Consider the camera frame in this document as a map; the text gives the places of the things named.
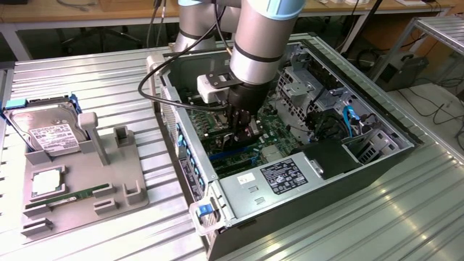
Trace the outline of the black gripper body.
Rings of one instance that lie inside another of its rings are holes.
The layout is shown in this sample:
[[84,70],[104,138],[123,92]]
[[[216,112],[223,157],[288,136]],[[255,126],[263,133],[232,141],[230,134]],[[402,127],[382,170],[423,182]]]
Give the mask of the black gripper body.
[[228,128],[238,137],[251,136],[247,129],[256,121],[259,110],[267,99],[270,83],[234,85],[228,91]]

